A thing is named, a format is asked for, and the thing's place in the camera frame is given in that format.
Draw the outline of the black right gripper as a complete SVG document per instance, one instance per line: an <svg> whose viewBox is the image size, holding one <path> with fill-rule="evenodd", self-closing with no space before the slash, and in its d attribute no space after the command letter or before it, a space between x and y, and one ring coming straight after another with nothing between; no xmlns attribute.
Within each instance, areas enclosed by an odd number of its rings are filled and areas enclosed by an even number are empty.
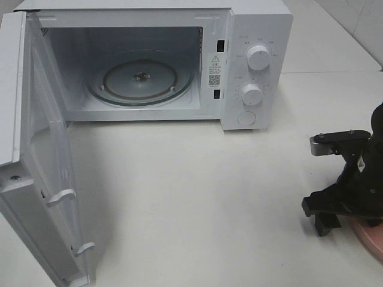
<svg viewBox="0 0 383 287"><path fill-rule="evenodd" d="M373 111L371 127L371 135L363 131L342 145L346 165L337 182L302 200L319 236L341 227L339 215L365 219L371 227L382 223L382 105Z"/></svg>

